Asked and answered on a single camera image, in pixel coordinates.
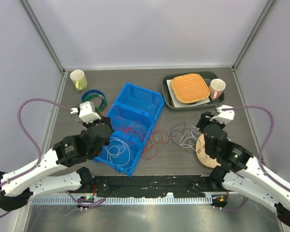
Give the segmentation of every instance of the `pink mug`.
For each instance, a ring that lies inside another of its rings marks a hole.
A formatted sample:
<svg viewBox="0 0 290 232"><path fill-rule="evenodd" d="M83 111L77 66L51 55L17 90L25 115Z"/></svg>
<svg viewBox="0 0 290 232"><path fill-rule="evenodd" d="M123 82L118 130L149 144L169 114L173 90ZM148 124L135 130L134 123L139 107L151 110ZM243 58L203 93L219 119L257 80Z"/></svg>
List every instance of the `pink mug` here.
<svg viewBox="0 0 290 232"><path fill-rule="evenodd" d="M226 88L226 83L221 79L214 79L211 81L209 90L211 94L209 95L212 100L216 100L221 96L224 89Z"/></svg>

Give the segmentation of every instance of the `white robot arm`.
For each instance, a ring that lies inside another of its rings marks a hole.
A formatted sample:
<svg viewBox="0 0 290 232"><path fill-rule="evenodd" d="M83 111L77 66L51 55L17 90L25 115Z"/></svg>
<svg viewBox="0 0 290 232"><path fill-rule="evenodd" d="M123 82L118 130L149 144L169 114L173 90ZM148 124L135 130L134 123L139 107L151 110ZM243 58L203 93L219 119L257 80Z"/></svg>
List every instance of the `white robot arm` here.
<svg viewBox="0 0 290 232"><path fill-rule="evenodd" d="M230 108L227 105L218 107L217 115L205 112L197 124L204 133L206 154L221 164L211 172L210 179L264 205L290 226L290 192L272 181L268 174L289 189L290 183L266 167L264 173L256 157L228 140L222 129L234 118L234 111L228 110Z"/></svg>
<svg viewBox="0 0 290 232"><path fill-rule="evenodd" d="M10 172L0 172L0 208L12 211L26 205L36 197L61 191L86 191L92 186L93 179L87 168L64 176L48 177L75 164L92 160L100 155L102 147L110 143L113 133L111 121L95 112L92 102L84 102L79 108L71 109L71 114L79 114L83 130L79 135L65 137L53 148L42 155L41 162L31 172L11 180L36 165L37 160Z"/></svg>

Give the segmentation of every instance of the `white mug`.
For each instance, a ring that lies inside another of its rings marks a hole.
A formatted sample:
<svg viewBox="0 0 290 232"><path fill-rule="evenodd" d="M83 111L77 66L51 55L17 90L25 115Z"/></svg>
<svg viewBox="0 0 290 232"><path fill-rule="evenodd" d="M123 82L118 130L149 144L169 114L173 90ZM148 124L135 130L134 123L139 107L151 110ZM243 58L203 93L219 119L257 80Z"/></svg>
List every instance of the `white mug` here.
<svg viewBox="0 0 290 232"><path fill-rule="evenodd" d="M84 90L87 88L87 79L82 70L75 70L70 74L70 78L75 84L77 90Z"/></svg>
<svg viewBox="0 0 290 232"><path fill-rule="evenodd" d="M209 86L209 90L211 91L211 94L209 95L212 100L216 100L219 98L224 89L226 88L226 83L221 79L214 79L211 81L211 84Z"/></svg>

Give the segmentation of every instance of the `blue basket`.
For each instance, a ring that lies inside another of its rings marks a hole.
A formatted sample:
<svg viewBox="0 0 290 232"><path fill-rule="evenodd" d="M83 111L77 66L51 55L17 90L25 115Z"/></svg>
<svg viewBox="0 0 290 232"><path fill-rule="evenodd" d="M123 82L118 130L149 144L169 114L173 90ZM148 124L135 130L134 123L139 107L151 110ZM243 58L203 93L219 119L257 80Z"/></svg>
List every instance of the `blue basket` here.
<svg viewBox="0 0 290 232"><path fill-rule="evenodd" d="M159 93L126 83L107 113L115 130L111 142L103 147L101 155L94 160L114 167L117 172L124 172L131 177L163 105L164 99ZM125 131L123 127L131 127L133 131ZM118 155L110 156L108 152Z"/></svg>

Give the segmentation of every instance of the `blue bangle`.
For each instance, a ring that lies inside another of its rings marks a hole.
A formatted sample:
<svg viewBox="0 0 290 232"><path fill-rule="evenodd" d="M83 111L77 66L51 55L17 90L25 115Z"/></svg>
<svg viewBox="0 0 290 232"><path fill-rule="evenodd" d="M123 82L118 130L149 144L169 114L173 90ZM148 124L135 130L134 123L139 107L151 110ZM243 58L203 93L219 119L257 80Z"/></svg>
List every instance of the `blue bangle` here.
<svg viewBox="0 0 290 232"><path fill-rule="evenodd" d="M105 98L105 95L101 91L92 89L92 90L89 90L89 91L87 91L86 93L83 94L83 96L82 96L82 102L84 101L85 97L87 97L89 94L92 94L92 93L101 94Z"/></svg>

